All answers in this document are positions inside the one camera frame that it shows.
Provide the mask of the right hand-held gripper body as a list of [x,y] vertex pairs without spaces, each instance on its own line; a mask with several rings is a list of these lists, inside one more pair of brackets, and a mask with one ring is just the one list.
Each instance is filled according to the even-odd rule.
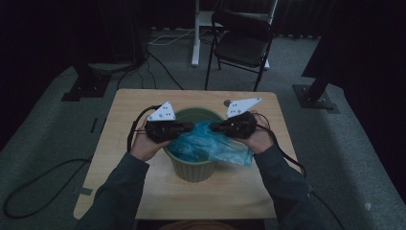
[[228,107],[228,110],[226,112],[225,134],[231,138],[248,139],[254,133],[257,126],[256,119],[249,112],[249,109],[260,102],[261,97],[226,100],[225,105]]

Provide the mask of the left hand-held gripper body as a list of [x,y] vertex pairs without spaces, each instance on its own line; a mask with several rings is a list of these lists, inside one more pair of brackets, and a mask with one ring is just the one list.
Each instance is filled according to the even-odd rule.
[[165,102],[147,116],[147,137],[155,143],[174,140],[180,135],[171,102]]

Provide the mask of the blue plastic bag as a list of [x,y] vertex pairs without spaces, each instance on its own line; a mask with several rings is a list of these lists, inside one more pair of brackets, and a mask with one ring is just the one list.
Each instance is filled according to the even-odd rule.
[[202,121],[168,145],[169,152],[186,162],[223,161],[243,167],[252,165],[253,153],[244,144],[212,131],[214,121]]

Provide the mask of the green ribbed plastic bin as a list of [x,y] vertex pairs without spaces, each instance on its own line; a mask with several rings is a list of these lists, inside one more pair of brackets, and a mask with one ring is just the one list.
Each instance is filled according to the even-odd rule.
[[[175,112],[176,119],[179,122],[198,123],[204,121],[221,121],[222,117],[213,110],[205,107],[192,106],[179,109]],[[210,161],[202,156],[196,161],[183,160],[179,155],[174,155],[169,148],[164,148],[165,153],[170,158],[175,173],[183,180],[197,183],[208,179],[216,166],[215,161]]]

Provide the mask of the person's right hand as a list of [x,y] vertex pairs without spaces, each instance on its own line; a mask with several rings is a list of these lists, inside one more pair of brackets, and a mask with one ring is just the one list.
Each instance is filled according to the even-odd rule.
[[274,141],[268,133],[268,123],[256,110],[252,110],[251,113],[254,115],[258,126],[248,139],[238,139],[238,141],[246,145],[254,154],[259,154],[272,147]]

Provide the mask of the person's left hand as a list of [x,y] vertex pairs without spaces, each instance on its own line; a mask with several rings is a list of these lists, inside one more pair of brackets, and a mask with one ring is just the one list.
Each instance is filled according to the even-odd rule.
[[147,137],[145,131],[140,131],[136,134],[130,154],[141,161],[148,161],[160,149],[170,144],[170,141],[155,143]]

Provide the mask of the black floor tape strips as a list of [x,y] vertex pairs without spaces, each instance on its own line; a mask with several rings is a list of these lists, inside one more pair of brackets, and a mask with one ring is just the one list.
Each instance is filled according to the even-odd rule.
[[105,118],[95,118],[92,123],[90,132],[92,134],[102,134],[102,131],[105,126],[105,122],[106,122]]

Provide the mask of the black folding chair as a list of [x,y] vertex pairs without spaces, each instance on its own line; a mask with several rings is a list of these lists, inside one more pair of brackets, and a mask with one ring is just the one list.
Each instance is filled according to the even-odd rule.
[[256,73],[256,91],[274,38],[273,27],[265,20],[232,11],[215,11],[211,22],[214,37],[206,71],[205,89],[208,89],[213,57],[216,57],[218,69],[225,64]]

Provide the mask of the round grey stand base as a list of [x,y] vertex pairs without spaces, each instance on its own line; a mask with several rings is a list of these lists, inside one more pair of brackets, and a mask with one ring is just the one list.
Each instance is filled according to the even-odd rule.
[[132,67],[128,63],[89,63],[88,66],[95,71],[111,73],[125,71]]

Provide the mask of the black square stand base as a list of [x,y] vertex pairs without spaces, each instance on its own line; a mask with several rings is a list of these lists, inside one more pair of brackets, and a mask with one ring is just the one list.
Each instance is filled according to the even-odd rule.
[[95,71],[87,63],[77,63],[74,69],[78,77],[69,92],[61,100],[78,102],[82,98],[102,98],[111,79],[110,74]]

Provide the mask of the black post with base plate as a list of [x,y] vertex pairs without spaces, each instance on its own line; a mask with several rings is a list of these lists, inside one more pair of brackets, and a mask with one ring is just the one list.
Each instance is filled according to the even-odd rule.
[[293,84],[301,108],[323,109],[332,114],[340,113],[337,105],[331,101],[326,92],[332,70],[332,57],[328,54],[328,50],[317,47],[303,71],[303,77],[313,78],[314,82]]

